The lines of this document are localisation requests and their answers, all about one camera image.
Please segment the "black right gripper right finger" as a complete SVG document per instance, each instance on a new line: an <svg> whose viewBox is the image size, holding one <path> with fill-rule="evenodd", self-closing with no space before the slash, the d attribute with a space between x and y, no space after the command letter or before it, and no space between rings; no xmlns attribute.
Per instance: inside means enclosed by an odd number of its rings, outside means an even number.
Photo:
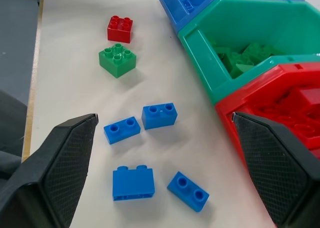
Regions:
<svg viewBox="0 0 320 228"><path fill-rule="evenodd" d="M234 112L249 176L278 228L320 226L320 161L283 124Z"/></svg>

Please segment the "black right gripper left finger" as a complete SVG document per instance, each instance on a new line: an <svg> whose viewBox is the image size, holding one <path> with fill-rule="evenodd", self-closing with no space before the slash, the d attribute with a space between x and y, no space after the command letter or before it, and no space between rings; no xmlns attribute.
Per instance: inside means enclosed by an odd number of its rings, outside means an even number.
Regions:
<svg viewBox="0 0 320 228"><path fill-rule="evenodd" d="M0 189L2 228L68 228L77 209L92 153L98 115L55 126L42 145Z"/></svg>

